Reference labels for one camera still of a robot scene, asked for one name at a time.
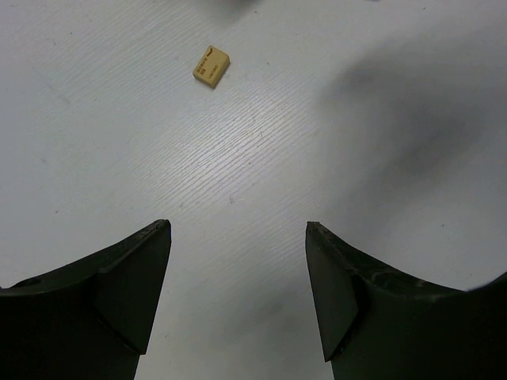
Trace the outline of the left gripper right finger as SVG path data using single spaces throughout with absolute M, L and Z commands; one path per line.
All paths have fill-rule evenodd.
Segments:
M 318 222 L 305 250 L 325 360 L 336 379 L 503 379 L 506 278 L 460 291 L 419 279 Z

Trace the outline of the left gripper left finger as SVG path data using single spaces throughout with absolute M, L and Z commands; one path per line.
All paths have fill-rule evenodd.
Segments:
M 3 379 L 133 379 L 170 257 L 159 219 L 124 240 L 1 290 Z

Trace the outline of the small tan eraser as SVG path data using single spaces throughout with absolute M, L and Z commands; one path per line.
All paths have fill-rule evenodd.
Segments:
M 227 53 L 210 45 L 193 70 L 193 77 L 214 89 L 230 63 L 230 56 Z

